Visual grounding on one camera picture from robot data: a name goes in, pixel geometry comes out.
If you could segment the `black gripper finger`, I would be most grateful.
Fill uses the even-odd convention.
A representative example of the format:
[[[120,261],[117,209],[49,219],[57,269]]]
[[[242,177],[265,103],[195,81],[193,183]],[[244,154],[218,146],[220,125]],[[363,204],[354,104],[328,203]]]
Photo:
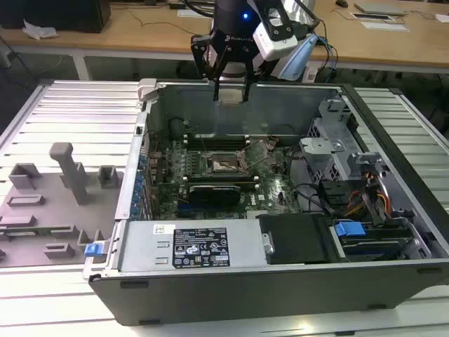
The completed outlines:
[[[254,68],[254,60],[258,61],[260,59],[260,52],[248,53],[244,55],[243,63],[246,69],[246,75],[244,79],[244,89],[243,89],[243,102],[248,102],[250,88],[256,80],[256,71]]]
[[[218,101],[220,77],[229,61],[228,47],[224,34],[195,34],[191,37],[191,51],[199,74],[214,82],[214,101]],[[216,53],[213,65],[206,60],[206,54],[210,49]]]

